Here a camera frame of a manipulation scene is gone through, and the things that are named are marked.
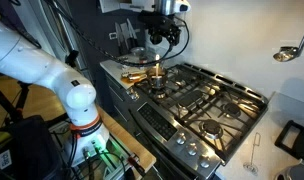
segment cable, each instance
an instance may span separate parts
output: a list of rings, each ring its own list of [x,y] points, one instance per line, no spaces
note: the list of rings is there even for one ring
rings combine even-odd
[[[74,161],[77,147],[78,147],[78,140],[77,140],[76,134],[72,134],[72,151],[71,151],[72,156],[70,155],[70,160],[69,160],[69,164],[68,164],[69,168],[72,167],[72,163]]]
[[[74,151],[74,143],[75,143],[75,141],[74,141],[74,135],[72,135],[72,137],[71,137],[71,153],[70,153],[70,156],[69,156],[69,161],[68,161],[68,163],[67,163],[67,165],[68,165],[68,168],[70,168],[71,167],[71,161],[72,161],[72,156],[73,156],[73,151]]]
[[[14,103],[14,101],[16,100],[16,98],[18,98],[18,96],[21,94],[22,92],[22,89],[15,95],[14,99],[12,100],[11,104]],[[5,124],[5,119],[7,118],[7,116],[9,115],[9,112],[6,113],[5,117],[4,117],[4,120],[3,120],[3,123],[1,124],[1,127],[3,127],[3,125]]]
[[[172,49],[173,49],[173,46],[172,45],[170,45],[169,46],[169,49],[165,52],[165,54],[162,56],[162,58],[161,59],[165,59],[165,57],[169,54],[169,52],[171,52],[172,51]]]
[[[121,157],[119,157],[118,155],[116,155],[116,154],[114,154],[114,153],[111,153],[111,152],[102,152],[102,153],[100,153],[100,155],[101,155],[101,154],[105,154],[105,155],[111,154],[111,155],[117,157],[117,158],[120,160],[121,164],[122,164],[123,173],[124,173],[124,175],[125,175],[125,165],[124,165],[123,160],[121,159]]]
[[[176,19],[178,19],[178,20],[180,20],[181,22],[184,23],[186,32],[187,32],[187,34],[188,34],[188,38],[187,38],[187,40],[186,40],[186,43],[185,43],[183,49],[182,49],[180,52],[178,52],[177,54],[175,54],[175,55],[173,55],[173,56],[167,57],[167,58],[165,58],[165,59],[171,59],[171,58],[174,58],[174,57],[180,55],[180,54],[186,49],[186,47],[188,46],[189,41],[190,41],[190,31],[189,31],[189,28],[188,28],[188,25],[186,24],[186,22],[185,22],[183,19],[178,18],[178,17],[176,17],[176,16],[174,16],[174,18],[176,18]]]
[[[102,163],[102,161],[101,161],[97,166],[95,166],[95,167],[93,168],[93,175],[94,175],[94,171],[95,171],[96,169],[98,169],[98,168],[101,166],[101,163]],[[85,179],[85,178],[88,177],[89,175],[91,175],[91,174],[88,173],[88,174],[84,175],[84,176],[81,178],[81,180]]]
[[[93,164],[95,161],[101,160],[97,166],[95,166],[95,168],[93,168],[93,172],[101,165],[101,163],[103,162],[102,159],[97,158],[94,159],[91,163]],[[82,171],[86,168],[86,166],[83,166],[82,168],[78,169],[78,173],[74,176],[75,179],[79,178],[79,176],[82,174]],[[82,175],[82,179],[86,178],[87,176],[89,176],[89,173],[86,175]]]
[[[49,0],[44,0],[44,1],[49,6],[51,6],[54,11],[56,11],[57,13],[59,13],[70,24],[70,26],[74,29],[74,31],[83,40],[85,40],[91,47],[93,47],[94,49],[98,50],[100,53],[102,53],[104,56],[108,57],[109,59],[113,60],[114,62],[123,64],[123,65],[127,65],[127,66],[144,67],[144,66],[154,66],[157,63],[161,63],[162,61],[165,61],[165,60],[169,59],[169,58],[161,58],[158,61],[153,60],[153,61],[141,64],[141,63],[126,62],[126,61],[124,61],[126,58],[117,58],[117,57],[113,56],[112,54],[108,53],[107,51],[105,51],[104,49],[102,49],[100,46],[97,46],[97,44],[96,44],[95,41],[93,41],[91,38],[87,37],[86,34],[84,33],[84,31],[82,31],[81,29],[79,29],[79,26],[75,23],[75,21],[73,20],[73,18],[65,11],[65,9],[63,8],[63,6],[57,0],[53,0],[53,1],[55,2],[55,4],[59,8],[57,8],[53,4],[53,2],[50,2]]]
[[[87,164],[88,164],[88,169],[89,169],[89,180],[94,180],[94,169],[92,167],[92,163],[90,162],[90,160],[87,160]]]
[[[76,173],[75,169],[74,169],[74,168],[71,168],[71,170],[72,170],[72,172],[73,172],[73,174],[74,174],[73,177],[74,177],[76,180],[80,180],[80,178],[78,177],[78,174]]]

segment oven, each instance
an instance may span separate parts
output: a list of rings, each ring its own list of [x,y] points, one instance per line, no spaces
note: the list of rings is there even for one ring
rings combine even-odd
[[[211,179],[267,110],[263,95],[211,71],[180,64],[164,88],[135,83],[135,125],[159,161],[182,179]]]

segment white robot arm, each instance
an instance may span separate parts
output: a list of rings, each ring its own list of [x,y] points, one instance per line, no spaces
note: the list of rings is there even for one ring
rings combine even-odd
[[[0,22],[0,73],[25,83],[51,89],[64,106],[78,134],[72,166],[84,161],[84,151],[94,155],[95,143],[105,149],[109,132],[94,103],[96,91],[91,82],[70,66],[49,55]],[[65,145],[67,154],[71,141]]]

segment ladle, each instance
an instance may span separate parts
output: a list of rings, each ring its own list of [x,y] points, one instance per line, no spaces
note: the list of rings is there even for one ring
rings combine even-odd
[[[283,46],[280,48],[280,51],[278,53],[273,55],[273,58],[279,62],[291,61],[297,57],[300,57],[303,48],[304,48],[304,36],[298,48],[292,46]]]

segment wall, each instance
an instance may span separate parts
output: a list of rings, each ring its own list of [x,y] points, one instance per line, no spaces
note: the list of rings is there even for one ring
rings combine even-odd
[[[189,2],[192,10],[183,15],[192,36],[183,53],[186,61],[226,75],[268,98],[279,91],[304,101],[304,51],[295,61],[273,59],[280,46],[299,45],[304,34],[304,0]]]

